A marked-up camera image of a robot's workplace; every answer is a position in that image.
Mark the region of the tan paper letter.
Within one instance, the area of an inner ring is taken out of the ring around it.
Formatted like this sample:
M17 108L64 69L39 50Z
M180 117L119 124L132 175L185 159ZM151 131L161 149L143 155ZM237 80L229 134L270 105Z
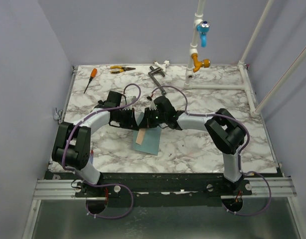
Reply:
M146 129L145 128L140 128L138 131L138 135L136 138L136 144L141 145L144 139L146 133Z

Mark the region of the teal paper envelope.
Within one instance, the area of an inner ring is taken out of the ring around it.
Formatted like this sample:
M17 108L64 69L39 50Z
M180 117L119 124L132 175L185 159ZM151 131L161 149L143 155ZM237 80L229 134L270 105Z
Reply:
M133 131L132 150L147 153L147 154L152 154L152 155L158 155L161 128L157 127L157 128L146 129L141 144L136 143L138 133L139 132L136 130Z

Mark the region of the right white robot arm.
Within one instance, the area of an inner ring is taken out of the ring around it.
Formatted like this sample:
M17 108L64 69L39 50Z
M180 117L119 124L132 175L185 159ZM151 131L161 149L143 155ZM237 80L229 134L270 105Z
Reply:
M223 154L224 178L223 190L234 195L241 189L243 178L238 151L246 136L245 131L226 109L198 116L176 110L168 98L160 96L153 101L154 109L145 108L139 128L154 128L166 124L175 130L194 129L209 133L213 143Z

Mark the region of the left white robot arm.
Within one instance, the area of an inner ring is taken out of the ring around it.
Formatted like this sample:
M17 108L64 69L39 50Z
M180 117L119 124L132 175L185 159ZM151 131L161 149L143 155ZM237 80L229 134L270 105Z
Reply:
M107 99L98 101L84 118L73 123L64 121L58 127L52 160L88 182L87 191L94 197L103 193L104 184L99 181L101 172L90 160L91 135L105 125L137 130L135 110L131 107L137 99L109 91Z

